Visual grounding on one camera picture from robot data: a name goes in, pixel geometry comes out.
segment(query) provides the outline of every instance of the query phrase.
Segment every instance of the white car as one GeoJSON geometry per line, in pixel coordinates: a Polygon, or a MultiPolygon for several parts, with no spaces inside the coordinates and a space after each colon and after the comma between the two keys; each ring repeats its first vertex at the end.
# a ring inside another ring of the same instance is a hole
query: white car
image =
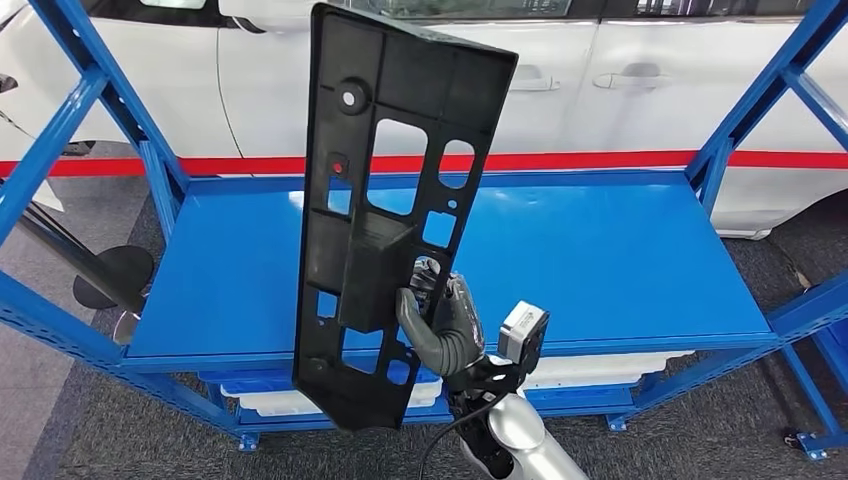
{"type": "MultiPolygon", "coordinates": [[[[811,3],[346,1],[519,53],[487,162],[496,170],[685,164],[811,3]]],[[[278,174],[303,165],[310,3],[82,0],[177,155],[278,174]]],[[[79,76],[23,0],[0,0],[0,28],[0,160],[15,160],[79,76]]],[[[809,70],[842,105],[846,55],[843,31],[809,70]]],[[[98,105],[73,140],[124,138],[98,105]]],[[[422,153],[426,136],[384,121],[376,142],[384,165],[404,170],[396,156],[422,153]]],[[[791,93],[740,150],[713,215],[722,234],[761,238],[848,188],[848,155],[791,93]]]]}

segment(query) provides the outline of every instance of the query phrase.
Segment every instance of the shelf foot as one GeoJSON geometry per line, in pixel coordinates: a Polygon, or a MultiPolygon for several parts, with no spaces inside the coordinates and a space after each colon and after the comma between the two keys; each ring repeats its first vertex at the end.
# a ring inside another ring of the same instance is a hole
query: shelf foot
{"type": "Polygon", "coordinates": [[[255,452],[257,448],[259,448],[258,433],[243,433],[241,435],[241,439],[239,439],[240,452],[255,452]]]}

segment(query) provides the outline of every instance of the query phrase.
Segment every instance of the blue shelf surface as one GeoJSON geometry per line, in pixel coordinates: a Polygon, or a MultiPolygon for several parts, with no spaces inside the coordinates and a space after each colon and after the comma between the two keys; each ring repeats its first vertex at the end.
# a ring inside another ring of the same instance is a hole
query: blue shelf surface
{"type": "MultiPolygon", "coordinates": [[[[628,385],[575,387],[530,390],[527,399],[543,417],[564,415],[602,415],[633,410],[633,398],[628,385]]],[[[254,410],[240,408],[236,415],[239,424],[250,431],[286,431],[334,428],[324,414],[263,417],[254,410]]],[[[432,407],[415,407],[406,411],[403,423],[447,423],[453,420],[447,401],[439,397],[432,407]]]]}
{"type": "MultiPolygon", "coordinates": [[[[126,367],[280,368],[291,359],[302,181],[191,182],[126,367]]],[[[369,199],[408,204],[415,184],[375,176],[369,199]]],[[[331,192],[330,204],[346,194],[331,192]]],[[[490,346],[519,300],[551,312],[545,355],[775,338],[678,171],[486,175],[454,269],[471,286],[490,346]]],[[[345,348],[372,355],[377,345],[358,335],[345,348]]]]}

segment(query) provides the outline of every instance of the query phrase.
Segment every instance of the car door handle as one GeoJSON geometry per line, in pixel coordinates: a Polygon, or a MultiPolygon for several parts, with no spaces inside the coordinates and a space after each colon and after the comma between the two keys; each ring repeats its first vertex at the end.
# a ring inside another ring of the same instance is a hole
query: car door handle
{"type": "Polygon", "coordinates": [[[559,89],[559,81],[545,75],[537,65],[519,65],[515,68],[510,92],[549,92],[559,89]]]}
{"type": "Polygon", "coordinates": [[[669,85],[668,75],[623,75],[621,73],[604,73],[592,79],[592,85],[609,90],[654,90],[669,85]]]}

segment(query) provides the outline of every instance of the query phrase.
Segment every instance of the metal bracket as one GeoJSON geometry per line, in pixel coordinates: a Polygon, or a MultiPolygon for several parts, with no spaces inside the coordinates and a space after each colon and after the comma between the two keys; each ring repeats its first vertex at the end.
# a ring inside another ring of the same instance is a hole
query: metal bracket
{"type": "Polygon", "coordinates": [[[259,433],[242,433],[239,439],[240,452],[255,452],[259,448],[259,433]]]}
{"type": "Polygon", "coordinates": [[[624,432],[627,430],[627,423],[620,416],[614,415],[605,415],[607,419],[607,426],[610,431],[613,432],[624,432]]]}

